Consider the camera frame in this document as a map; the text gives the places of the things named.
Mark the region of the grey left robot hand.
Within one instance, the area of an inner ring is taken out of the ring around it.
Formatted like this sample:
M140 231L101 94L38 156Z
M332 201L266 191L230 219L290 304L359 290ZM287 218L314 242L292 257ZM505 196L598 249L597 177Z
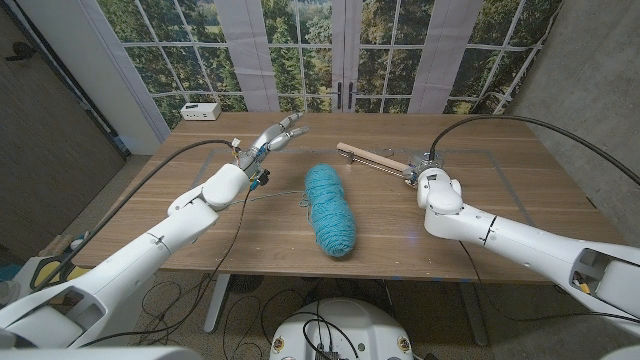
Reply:
M261 162L269 153L284 149L293 138L302 136L310 130L309 126L293 129L294 124L303 116L303 112L294 113L268 127L247 151L240 153L238 167L248 177L253 176L259 171Z

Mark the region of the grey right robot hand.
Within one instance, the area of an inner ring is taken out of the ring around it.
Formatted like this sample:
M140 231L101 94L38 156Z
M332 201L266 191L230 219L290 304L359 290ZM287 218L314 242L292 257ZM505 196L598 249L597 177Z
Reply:
M441 168L444 160L437 154L431 156L429 152L412 153L409 157L408 167L405 168L403 178L406 184L414 186L418 183L419 175L429 168Z

